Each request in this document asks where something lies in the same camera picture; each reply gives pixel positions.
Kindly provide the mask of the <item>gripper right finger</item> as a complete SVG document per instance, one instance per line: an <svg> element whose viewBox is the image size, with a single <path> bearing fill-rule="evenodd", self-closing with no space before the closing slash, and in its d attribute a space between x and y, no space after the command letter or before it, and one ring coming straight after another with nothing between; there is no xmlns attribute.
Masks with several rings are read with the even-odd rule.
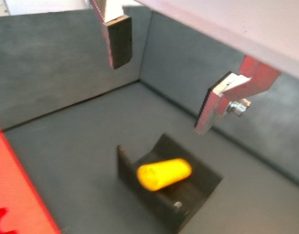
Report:
<svg viewBox="0 0 299 234"><path fill-rule="evenodd" d="M204 134L225 113L240 117L249 107L247 97L267 91L279 75L279 70L245 56L237 73L228 72L207 89L193 130Z"/></svg>

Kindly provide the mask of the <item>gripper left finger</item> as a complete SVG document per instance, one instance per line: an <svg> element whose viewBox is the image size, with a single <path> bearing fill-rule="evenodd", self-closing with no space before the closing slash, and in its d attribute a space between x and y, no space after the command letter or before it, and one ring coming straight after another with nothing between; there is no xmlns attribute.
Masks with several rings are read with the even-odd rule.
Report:
<svg viewBox="0 0 299 234"><path fill-rule="evenodd" d="M89 0L98 16L109 66L117 69L132 58L132 18L124 14L118 0Z"/></svg>

